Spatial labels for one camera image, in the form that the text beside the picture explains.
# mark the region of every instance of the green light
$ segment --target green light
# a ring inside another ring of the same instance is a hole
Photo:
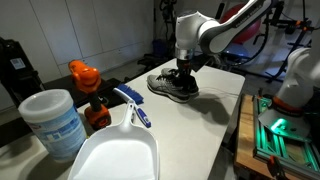
[[[278,119],[278,120],[271,126],[271,130],[274,131],[283,121],[284,121],[284,119],[282,119],[282,118]]]

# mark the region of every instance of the white container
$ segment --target white container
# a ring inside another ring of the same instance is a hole
[[[34,94],[18,110],[55,161],[75,159],[86,132],[68,91],[53,89]]]

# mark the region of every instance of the blue label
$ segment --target blue label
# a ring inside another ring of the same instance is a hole
[[[73,107],[55,119],[41,123],[27,123],[56,160],[75,158],[86,139],[79,114]]]

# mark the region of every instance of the dustpan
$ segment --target dustpan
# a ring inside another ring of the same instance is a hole
[[[94,133],[80,149],[69,180],[151,180],[159,176],[158,145],[146,129],[132,124],[134,101],[120,124]]]

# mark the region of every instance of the shoe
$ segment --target shoe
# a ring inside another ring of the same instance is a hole
[[[189,93],[183,90],[183,86],[179,80],[173,76],[149,75],[147,82],[150,91],[168,96],[175,102],[185,103],[190,99]]]
[[[172,68],[163,68],[161,70],[161,75],[163,76],[175,76],[177,77],[179,74],[177,69]],[[193,76],[186,76],[183,80],[185,83],[183,85],[184,90],[188,91],[190,95],[195,95],[199,92],[199,88],[197,86],[196,79]]]

